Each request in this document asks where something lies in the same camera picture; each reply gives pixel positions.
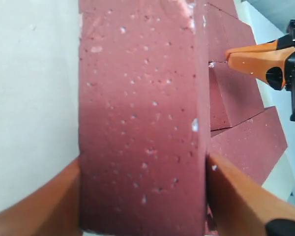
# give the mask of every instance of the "white surface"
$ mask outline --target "white surface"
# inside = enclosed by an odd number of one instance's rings
[[[78,1],[0,0],[0,211],[78,155]]]
[[[284,35],[248,2],[237,3],[236,6],[241,10],[242,20],[252,27],[257,44],[266,43]],[[295,186],[295,122],[290,121],[291,93],[285,90],[275,91],[260,81],[258,86],[264,105],[276,106],[289,146],[282,156],[284,160],[280,160],[276,165],[264,187],[287,200]]]

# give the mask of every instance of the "white wall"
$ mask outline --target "white wall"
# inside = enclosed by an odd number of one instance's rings
[[[283,32],[275,27],[267,18],[252,7],[248,2],[240,4],[244,21],[252,27],[257,44],[266,43],[283,36]],[[293,189],[295,178],[295,122],[290,121],[292,113],[291,93],[285,90],[275,91],[266,84],[258,81],[258,86],[266,107],[276,106],[288,142],[288,149],[276,166],[270,181],[267,180],[265,188],[270,188],[279,197],[287,200],[289,189]]]
[[[77,157],[78,0],[0,0],[0,211]]]

